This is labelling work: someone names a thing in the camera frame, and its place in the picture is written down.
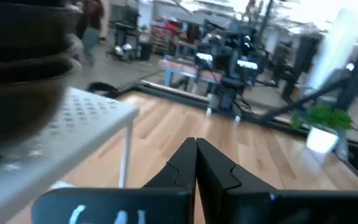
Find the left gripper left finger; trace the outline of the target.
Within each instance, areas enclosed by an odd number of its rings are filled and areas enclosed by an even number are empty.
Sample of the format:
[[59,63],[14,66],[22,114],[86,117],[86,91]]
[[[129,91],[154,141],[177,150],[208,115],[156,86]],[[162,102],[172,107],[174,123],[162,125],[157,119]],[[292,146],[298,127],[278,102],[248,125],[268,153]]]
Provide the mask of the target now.
[[191,224],[197,143],[187,138],[141,188],[60,188],[33,204],[33,224]]

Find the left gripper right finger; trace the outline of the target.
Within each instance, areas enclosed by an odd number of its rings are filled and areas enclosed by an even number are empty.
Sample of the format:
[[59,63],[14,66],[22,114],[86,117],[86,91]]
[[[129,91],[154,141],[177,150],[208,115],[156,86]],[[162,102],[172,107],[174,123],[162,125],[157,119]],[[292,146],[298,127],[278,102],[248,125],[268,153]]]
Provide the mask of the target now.
[[358,191],[279,190],[197,139],[197,178],[208,224],[358,224]]

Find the white perforated metal shelf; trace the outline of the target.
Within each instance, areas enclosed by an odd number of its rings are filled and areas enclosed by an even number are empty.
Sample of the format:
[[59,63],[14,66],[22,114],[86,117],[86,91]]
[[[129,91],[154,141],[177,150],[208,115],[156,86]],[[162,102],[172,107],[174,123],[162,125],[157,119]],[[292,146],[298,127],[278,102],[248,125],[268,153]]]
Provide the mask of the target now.
[[121,129],[131,131],[138,107],[70,88],[58,113],[35,136],[0,147],[0,224],[96,151]]

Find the green potted plant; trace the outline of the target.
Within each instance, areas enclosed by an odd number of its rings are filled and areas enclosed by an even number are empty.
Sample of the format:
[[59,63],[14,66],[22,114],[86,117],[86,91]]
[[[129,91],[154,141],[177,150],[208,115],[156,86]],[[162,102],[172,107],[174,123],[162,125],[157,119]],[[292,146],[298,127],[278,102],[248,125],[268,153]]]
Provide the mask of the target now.
[[340,132],[351,129],[351,124],[346,111],[325,104],[314,105],[305,116],[294,115],[291,119],[293,129],[309,128],[306,147],[320,154],[331,152],[340,140]]

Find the grey blue metal table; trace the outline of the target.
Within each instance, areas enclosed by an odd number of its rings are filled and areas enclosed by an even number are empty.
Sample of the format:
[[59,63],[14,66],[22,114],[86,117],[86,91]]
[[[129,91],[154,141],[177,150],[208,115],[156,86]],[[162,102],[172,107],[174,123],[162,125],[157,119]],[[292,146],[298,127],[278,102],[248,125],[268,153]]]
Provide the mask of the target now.
[[169,55],[159,61],[159,66],[164,71],[164,85],[171,88],[182,87],[187,91],[190,82],[192,82],[191,93],[196,94],[200,83],[206,83],[205,95],[213,86],[219,84],[223,77],[223,72],[210,70],[198,71],[193,62],[181,58],[172,58]]

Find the black cabinet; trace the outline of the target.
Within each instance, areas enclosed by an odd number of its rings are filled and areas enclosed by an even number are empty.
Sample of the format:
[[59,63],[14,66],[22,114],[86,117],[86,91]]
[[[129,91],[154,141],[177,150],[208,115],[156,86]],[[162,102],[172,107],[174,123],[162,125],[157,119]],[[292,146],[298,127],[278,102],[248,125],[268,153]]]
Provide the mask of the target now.
[[308,73],[311,68],[312,60],[318,50],[318,45],[323,36],[318,33],[301,34],[299,36],[299,44],[296,49],[295,60],[293,66],[285,67],[283,79],[286,81],[281,98],[285,102],[290,102],[290,96],[294,92],[301,74]]

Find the red cluttered rack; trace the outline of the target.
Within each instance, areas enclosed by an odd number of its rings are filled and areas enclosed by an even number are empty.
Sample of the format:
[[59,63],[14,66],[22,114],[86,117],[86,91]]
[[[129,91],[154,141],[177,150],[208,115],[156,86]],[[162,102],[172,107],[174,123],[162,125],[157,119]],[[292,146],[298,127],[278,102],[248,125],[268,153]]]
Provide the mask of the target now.
[[186,21],[174,19],[154,21],[151,26],[153,53],[186,58],[189,53],[187,30]]

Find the black equipment cart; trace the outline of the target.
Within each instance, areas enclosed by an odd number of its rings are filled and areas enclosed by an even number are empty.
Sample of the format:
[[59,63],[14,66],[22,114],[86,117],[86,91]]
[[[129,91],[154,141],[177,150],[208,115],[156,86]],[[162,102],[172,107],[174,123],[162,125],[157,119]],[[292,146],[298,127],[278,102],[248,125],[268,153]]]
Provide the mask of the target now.
[[106,51],[113,58],[131,63],[138,58],[139,13],[129,5],[119,6],[117,20],[109,23],[113,29],[113,45]]

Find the person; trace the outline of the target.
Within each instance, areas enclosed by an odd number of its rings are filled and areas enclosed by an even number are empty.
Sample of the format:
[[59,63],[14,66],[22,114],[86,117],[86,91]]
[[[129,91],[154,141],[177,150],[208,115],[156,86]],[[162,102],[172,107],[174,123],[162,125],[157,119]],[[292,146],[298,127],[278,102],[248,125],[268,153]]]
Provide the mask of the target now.
[[101,0],[83,0],[82,18],[85,29],[82,34],[83,55],[93,66],[95,64],[94,48],[99,41],[101,20],[104,17],[104,6]]

